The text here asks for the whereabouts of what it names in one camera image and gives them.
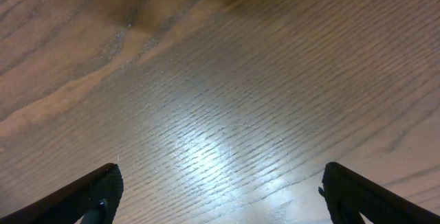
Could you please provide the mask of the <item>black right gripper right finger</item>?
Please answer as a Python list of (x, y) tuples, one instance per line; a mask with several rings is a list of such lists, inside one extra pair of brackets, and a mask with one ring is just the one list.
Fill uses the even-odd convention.
[(326, 164), (318, 191), (334, 224), (439, 224), (439, 215), (336, 162)]

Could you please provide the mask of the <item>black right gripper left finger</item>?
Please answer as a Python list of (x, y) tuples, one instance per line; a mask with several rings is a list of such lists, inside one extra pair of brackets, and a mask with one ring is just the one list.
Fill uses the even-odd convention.
[(118, 165), (108, 163), (1, 218), (2, 223), (112, 224), (124, 191)]

